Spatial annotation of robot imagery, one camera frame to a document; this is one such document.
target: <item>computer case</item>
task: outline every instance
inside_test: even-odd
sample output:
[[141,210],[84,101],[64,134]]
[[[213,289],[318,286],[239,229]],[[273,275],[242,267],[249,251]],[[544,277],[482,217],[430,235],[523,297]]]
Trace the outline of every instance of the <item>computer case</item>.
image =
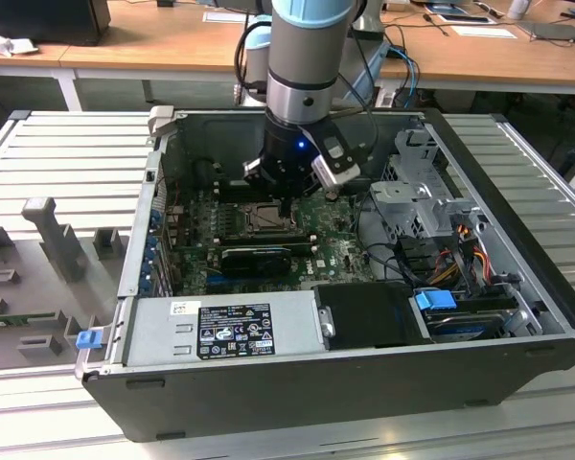
[[106,0],[0,0],[0,35],[94,46],[110,22]]

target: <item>motherboard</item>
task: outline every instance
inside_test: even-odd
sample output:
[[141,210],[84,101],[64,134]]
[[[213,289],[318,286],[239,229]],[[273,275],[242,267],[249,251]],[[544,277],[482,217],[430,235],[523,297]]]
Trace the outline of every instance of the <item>motherboard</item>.
[[169,209],[175,294],[301,290],[374,279],[358,248],[348,196],[319,191],[281,217],[278,202],[248,190],[196,191]]

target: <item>circuit board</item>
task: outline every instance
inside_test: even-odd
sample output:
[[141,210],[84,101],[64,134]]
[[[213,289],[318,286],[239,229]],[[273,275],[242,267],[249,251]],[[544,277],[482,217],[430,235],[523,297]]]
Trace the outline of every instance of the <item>circuit board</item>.
[[[181,286],[176,293],[271,292],[374,280],[357,247],[348,197],[319,191],[294,204],[289,218],[279,218],[276,209],[272,200],[226,202],[206,191],[192,196],[183,205],[172,248],[172,265],[178,267]],[[267,247],[277,240],[288,242],[281,246],[290,248],[292,254],[288,273],[273,278],[230,278],[221,272],[227,244]]]

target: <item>aluminum extrusion table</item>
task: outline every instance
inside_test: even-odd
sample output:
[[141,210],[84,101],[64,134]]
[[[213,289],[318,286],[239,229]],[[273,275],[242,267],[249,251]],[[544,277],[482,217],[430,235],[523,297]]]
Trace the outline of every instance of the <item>aluminum extrusion table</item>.
[[[447,118],[575,287],[574,192],[508,124],[490,116]],[[93,226],[86,221],[108,219],[127,232],[133,205],[116,200],[137,195],[140,164],[150,150],[142,130],[145,121],[144,113],[33,112],[26,121],[7,122],[0,131],[0,187],[6,193],[0,198],[22,199],[40,192],[35,189],[38,185],[30,189],[20,185],[33,184],[32,176],[58,177],[70,171],[68,179],[61,180],[79,185],[61,198],[68,213],[85,216],[76,231],[86,235]],[[81,143],[93,149],[79,150]],[[81,156],[76,151],[87,153]],[[63,186],[56,179],[43,187],[63,194]],[[83,188],[86,195],[102,195],[102,206],[85,208],[84,200],[76,198]],[[0,224],[7,222],[12,236],[36,238],[25,228],[25,220],[7,217],[0,216]],[[123,436],[75,380],[72,366],[0,371],[0,453],[6,455],[1,458],[26,460],[90,456],[568,460],[575,458],[575,367],[540,376],[495,407],[144,445]]]

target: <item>robotic arm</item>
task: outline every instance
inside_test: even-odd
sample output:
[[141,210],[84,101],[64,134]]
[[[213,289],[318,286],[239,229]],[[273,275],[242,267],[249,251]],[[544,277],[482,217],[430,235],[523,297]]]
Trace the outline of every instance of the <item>robotic arm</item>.
[[[217,6],[236,6],[224,3]],[[272,0],[264,144],[244,178],[279,198],[284,215],[295,198],[352,180],[367,161],[370,148],[350,147],[330,115],[334,84],[347,83],[339,74],[345,40],[366,4]]]

